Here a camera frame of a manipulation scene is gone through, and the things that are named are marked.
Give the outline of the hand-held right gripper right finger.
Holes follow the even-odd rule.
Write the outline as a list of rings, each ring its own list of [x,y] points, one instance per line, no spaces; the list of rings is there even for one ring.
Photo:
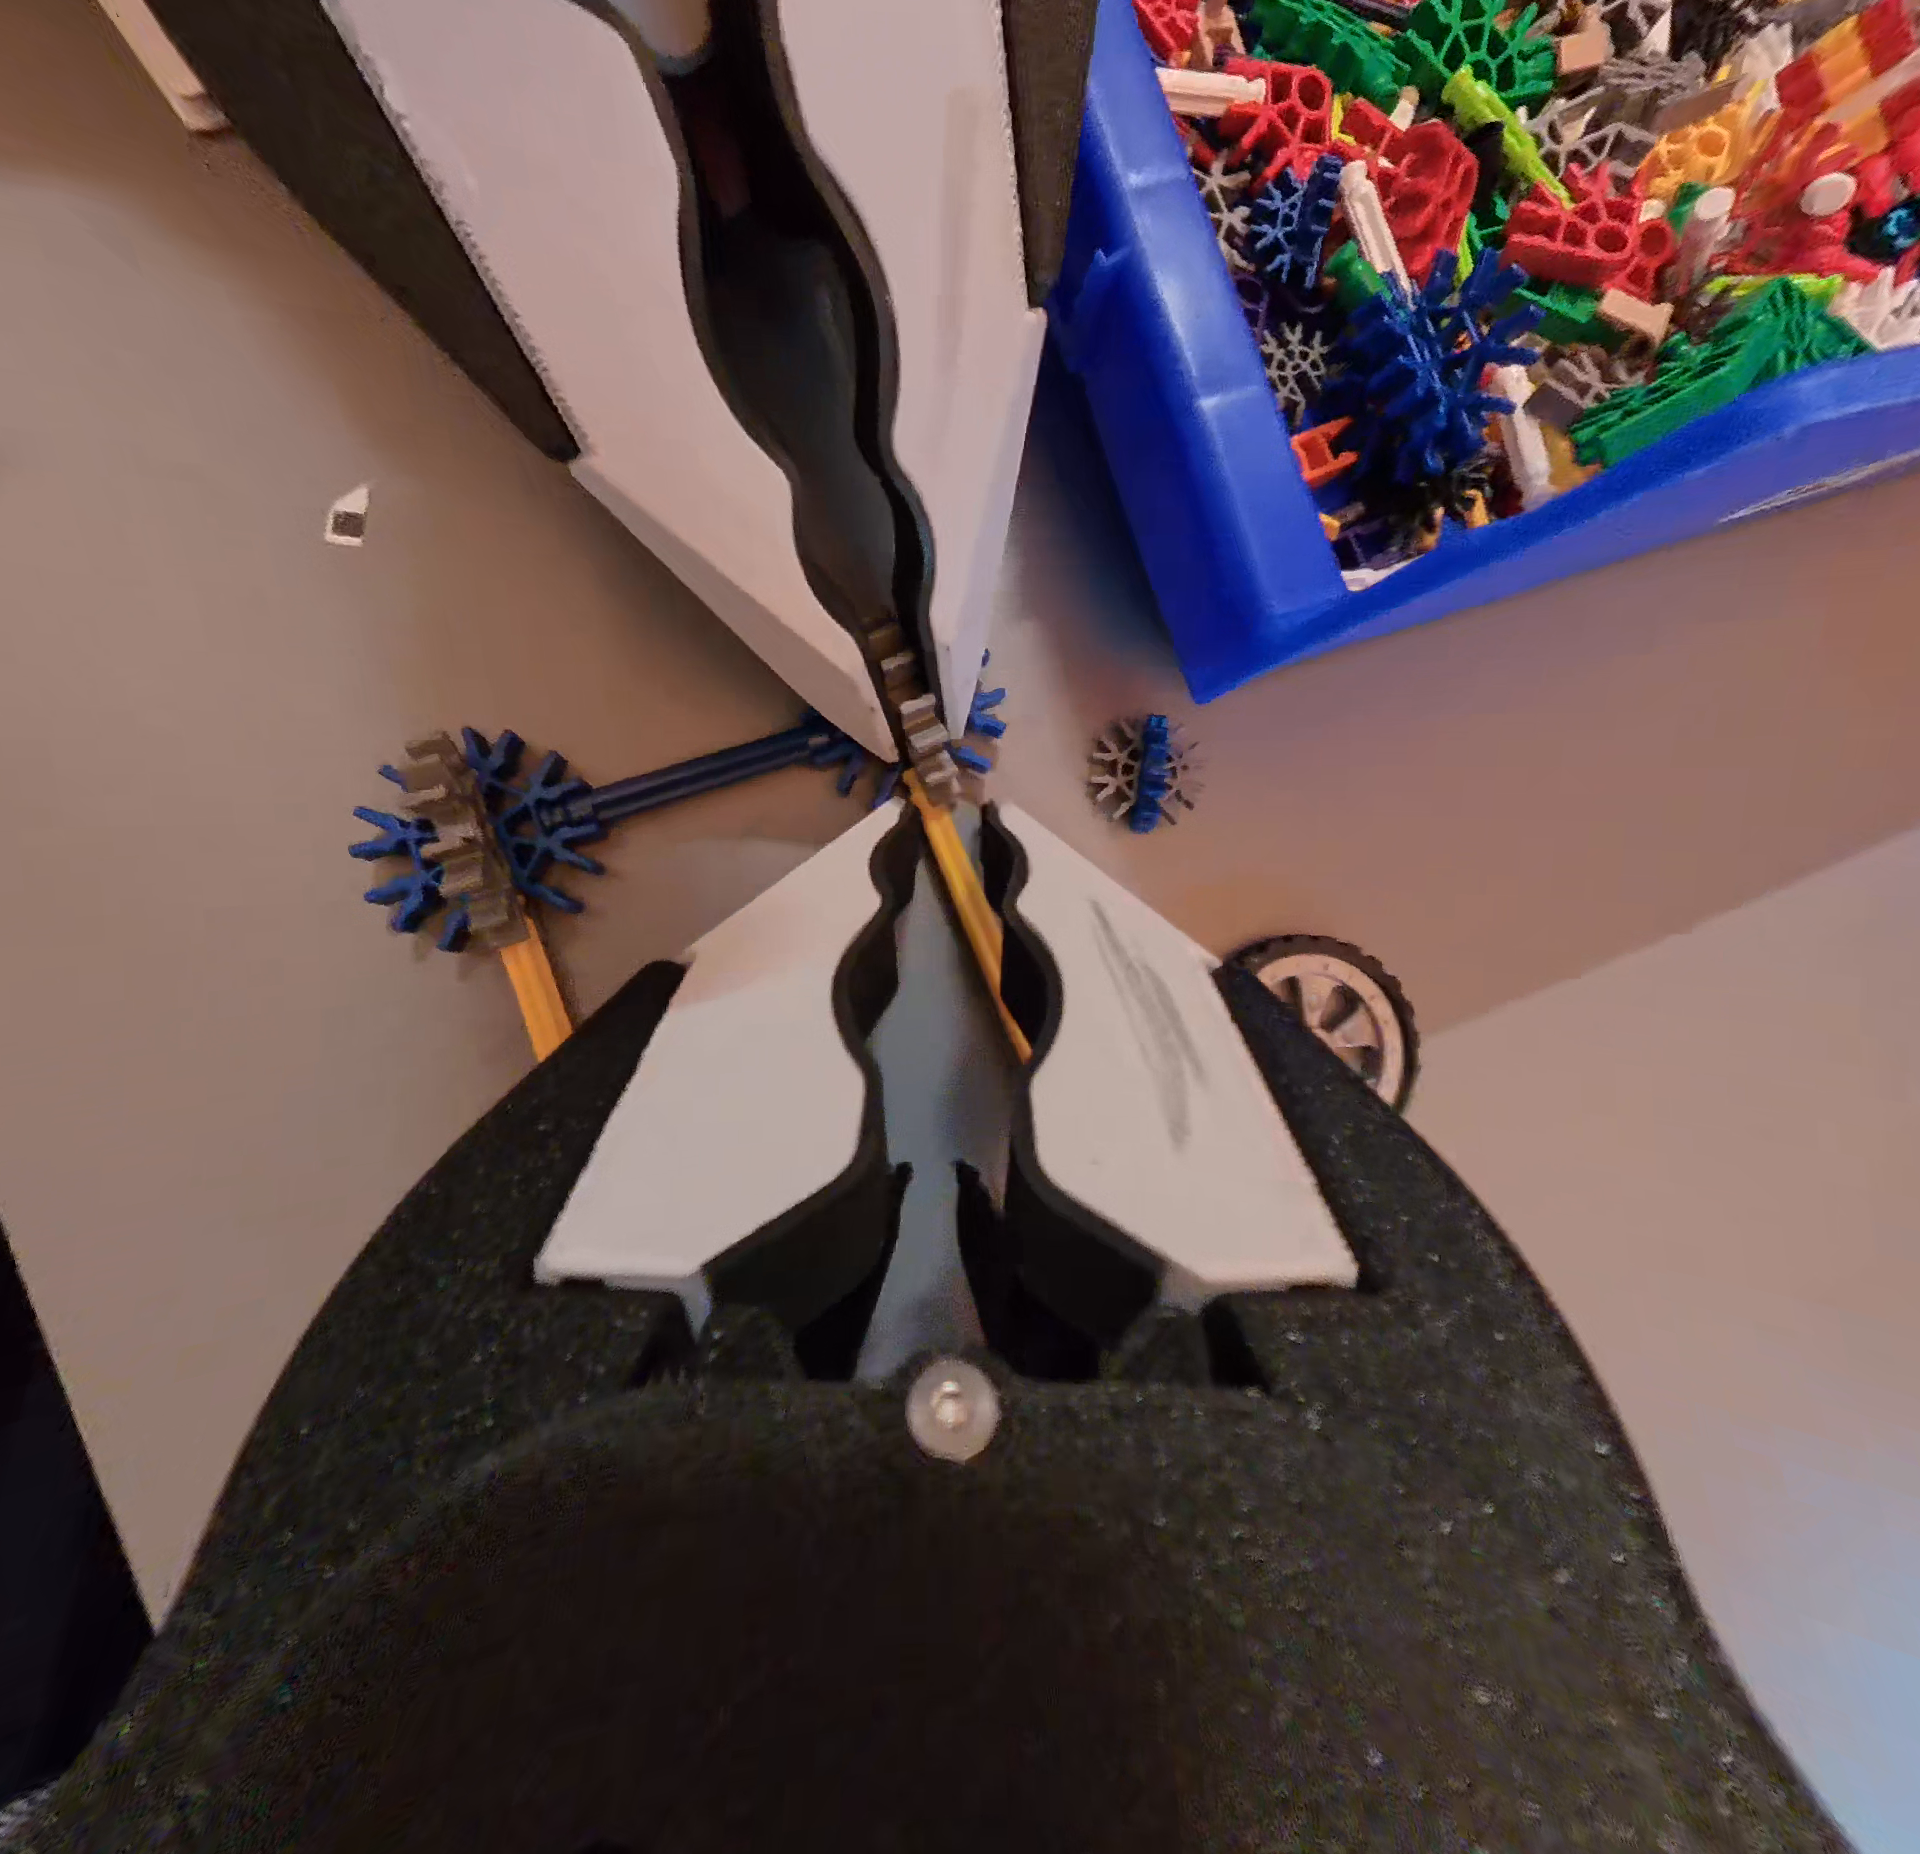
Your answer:
[[[1008,804],[981,815],[981,873],[1033,1052],[1004,1197],[1033,1300],[1352,1288],[1215,956]]]

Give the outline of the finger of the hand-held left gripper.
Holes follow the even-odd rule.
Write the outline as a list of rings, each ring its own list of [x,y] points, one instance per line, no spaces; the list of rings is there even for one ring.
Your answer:
[[[773,0],[802,137],[876,256],[891,445],[930,544],[925,650],[962,733],[1044,344],[1000,0]]]
[[[684,292],[682,161],[627,37],[576,0],[319,0],[532,359],[576,480],[876,757],[893,730],[802,572],[789,480]]]

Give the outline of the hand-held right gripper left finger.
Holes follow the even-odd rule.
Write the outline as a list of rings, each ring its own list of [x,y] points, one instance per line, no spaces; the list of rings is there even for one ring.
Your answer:
[[[679,957],[679,981],[535,1255],[540,1285],[733,1300],[786,1215],[826,1214],[884,1149],[876,1020],[918,839],[893,802]]]

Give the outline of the yellow plastic rod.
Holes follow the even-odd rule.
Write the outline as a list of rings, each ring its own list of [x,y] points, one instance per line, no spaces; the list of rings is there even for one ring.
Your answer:
[[[934,863],[938,864],[938,877],[944,885],[950,915],[962,932],[964,942],[969,944],[972,964],[981,979],[981,990],[992,1005],[997,1027],[1012,1052],[1012,1060],[1019,1066],[1026,1066],[1033,1056],[1033,1050],[1002,994],[1002,923],[987,898],[978,868],[960,829],[954,823],[950,811],[934,802],[918,770],[912,767],[903,779],[906,797],[921,815],[926,847]]]
[[[533,920],[527,920],[522,938],[501,947],[496,957],[510,979],[532,1056],[542,1063],[572,1038],[573,1021]]]

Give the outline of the blue bin of toy parts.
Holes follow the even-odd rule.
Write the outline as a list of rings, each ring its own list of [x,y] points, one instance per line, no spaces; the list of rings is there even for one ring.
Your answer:
[[[1322,536],[1129,0],[1099,0],[1049,316],[1188,690],[1915,469],[1915,347],[1759,384],[1597,479],[1354,589]]]

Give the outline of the dark blue plastic rod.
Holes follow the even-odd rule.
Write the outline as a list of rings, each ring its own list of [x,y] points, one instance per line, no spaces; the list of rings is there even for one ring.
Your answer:
[[[783,767],[832,765],[848,757],[860,760],[863,752],[840,729],[811,712],[780,733],[651,767],[612,786],[586,787],[573,797],[569,809],[594,825],[612,827],[641,811],[741,786]]]

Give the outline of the grey black toy wheel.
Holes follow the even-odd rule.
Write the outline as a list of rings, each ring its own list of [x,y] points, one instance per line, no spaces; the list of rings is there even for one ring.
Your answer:
[[[1403,1112],[1420,1034],[1401,981],[1356,944],[1311,932],[1263,936],[1227,956],[1259,979],[1387,1108]]]

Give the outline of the small grey blue connector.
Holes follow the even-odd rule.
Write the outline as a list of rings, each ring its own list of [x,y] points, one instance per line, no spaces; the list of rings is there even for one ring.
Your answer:
[[[1110,823],[1146,836],[1199,808],[1202,764],[1162,712],[1117,718],[1087,745],[1087,802]]]

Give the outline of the pile of colourful toy pieces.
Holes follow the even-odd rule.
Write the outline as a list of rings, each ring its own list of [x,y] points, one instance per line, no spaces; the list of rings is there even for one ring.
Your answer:
[[[1350,589],[1915,352],[1918,0],[1129,0]]]

